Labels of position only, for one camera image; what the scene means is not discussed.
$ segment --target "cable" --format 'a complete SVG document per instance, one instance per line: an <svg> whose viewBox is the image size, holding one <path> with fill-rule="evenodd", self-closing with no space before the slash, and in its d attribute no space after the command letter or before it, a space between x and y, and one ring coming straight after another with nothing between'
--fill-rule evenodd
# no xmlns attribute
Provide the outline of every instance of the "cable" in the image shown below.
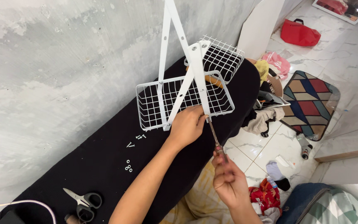
<svg viewBox="0 0 358 224"><path fill-rule="evenodd" d="M20 203L26 203L26 202L36 203L36 204L44 206L49 211L49 213L51 214L53 224L56 224L56 218L54 216L54 213L53 213L52 209L49 206L47 206L46 204L44 204L42 202L39 202L39 201L35 201L35 200L13 201L13 202L9 202L9 203L6 203L6 204L0 204L0 206L14 205L14 204L20 204Z"/></svg>

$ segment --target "white wire basket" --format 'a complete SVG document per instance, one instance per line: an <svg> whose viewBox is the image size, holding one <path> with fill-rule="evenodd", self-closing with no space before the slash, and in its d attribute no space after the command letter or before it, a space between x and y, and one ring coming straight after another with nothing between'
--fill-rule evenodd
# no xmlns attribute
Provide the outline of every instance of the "white wire basket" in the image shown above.
<svg viewBox="0 0 358 224"><path fill-rule="evenodd" d="M234 110L234 104L231 100L230 94L219 71L205 72L205 81L208 104L211 116L231 113ZM163 81L155 81L151 83L144 83L137 85L137 102L139 111L140 126L143 130L151 130L154 128L163 127L166 125L171 114L173 105L177 98L177 94L182 86L185 77L176 77L165 79ZM158 84L162 84L162 100L164 112L161 113L160 103L158 100ZM179 111L186 109L189 106L200 105L201 100L197 90L195 81L192 84L180 105Z"/></svg>
<svg viewBox="0 0 358 224"><path fill-rule="evenodd" d="M211 41L211 45L202 60L204 71L220 71L225 84L228 84L243 63L244 52L207 35L204 35L200 40ZM189 65L187 58L185 58L185 65Z"/></svg>

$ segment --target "geometric patterned rug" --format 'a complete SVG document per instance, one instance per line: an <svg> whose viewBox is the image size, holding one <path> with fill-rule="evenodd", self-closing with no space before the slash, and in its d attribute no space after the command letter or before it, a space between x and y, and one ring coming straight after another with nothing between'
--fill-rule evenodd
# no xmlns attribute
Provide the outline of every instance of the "geometric patterned rug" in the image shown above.
<svg viewBox="0 0 358 224"><path fill-rule="evenodd" d="M321 140L336 109L327 106L333 92L338 96L339 90L335 86L311 74L296 71L284 88L283 99L291 105L283 107L285 116L281 122L297 134L303 133L306 137L318 135L312 141Z"/></svg>

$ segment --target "yellow cloth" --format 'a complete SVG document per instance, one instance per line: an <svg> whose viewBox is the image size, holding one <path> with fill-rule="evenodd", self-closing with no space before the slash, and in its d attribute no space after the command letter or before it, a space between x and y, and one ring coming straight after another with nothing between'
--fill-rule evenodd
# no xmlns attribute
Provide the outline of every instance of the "yellow cloth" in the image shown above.
<svg viewBox="0 0 358 224"><path fill-rule="evenodd" d="M160 224L233 224L229 208L213 186L212 158L201 171L192 189L170 210Z"/></svg>
<svg viewBox="0 0 358 224"><path fill-rule="evenodd" d="M256 69L258 69L261 76L261 85L264 81L267 81L267 75L269 74L269 63L266 60L257 61L255 63Z"/></svg>

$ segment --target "screwdriver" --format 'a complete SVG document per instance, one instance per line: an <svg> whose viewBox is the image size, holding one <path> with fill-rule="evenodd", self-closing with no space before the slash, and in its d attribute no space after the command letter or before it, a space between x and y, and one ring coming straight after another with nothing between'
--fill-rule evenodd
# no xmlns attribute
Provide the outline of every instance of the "screwdriver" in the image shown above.
<svg viewBox="0 0 358 224"><path fill-rule="evenodd" d="M209 123L209 126L211 126L211 130L212 130L212 134L214 135L214 139L215 139L215 151L218 155L223 155L224 159L225 159L225 163L229 164L229 161L227 160L227 157L226 157L226 154L225 152L223 151L223 147L219 144L218 142L218 138L216 137L216 134L215 134L215 130L214 130L214 127L212 126L212 121L211 119L208 117L208 123Z"/></svg>

